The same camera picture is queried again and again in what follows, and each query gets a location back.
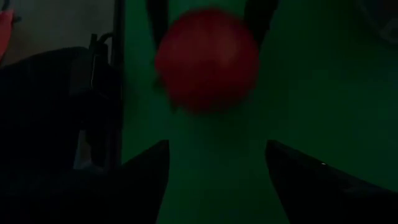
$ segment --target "green floor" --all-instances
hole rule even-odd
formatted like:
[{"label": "green floor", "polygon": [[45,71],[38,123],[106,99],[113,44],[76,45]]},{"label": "green floor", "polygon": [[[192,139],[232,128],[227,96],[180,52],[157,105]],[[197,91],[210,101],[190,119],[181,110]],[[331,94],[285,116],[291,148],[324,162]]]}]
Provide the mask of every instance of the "green floor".
[{"label": "green floor", "polygon": [[[349,174],[398,190],[398,50],[347,0],[282,0],[261,52],[257,88],[225,114],[170,111],[152,86],[145,1],[126,1],[123,161],[170,140],[159,223],[287,223],[264,160],[276,139]],[[243,0],[170,0],[172,19]]]}]

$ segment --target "red ball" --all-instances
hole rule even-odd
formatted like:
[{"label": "red ball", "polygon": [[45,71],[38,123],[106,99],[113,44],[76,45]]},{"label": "red ball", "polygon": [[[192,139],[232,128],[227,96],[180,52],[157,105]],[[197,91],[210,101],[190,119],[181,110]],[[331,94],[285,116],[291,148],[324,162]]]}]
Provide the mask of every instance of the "red ball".
[{"label": "red ball", "polygon": [[243,22],[219,9],[190,11],[169,29],[155,67],[177,106],[225,109],[254,88],[259,50]]}]

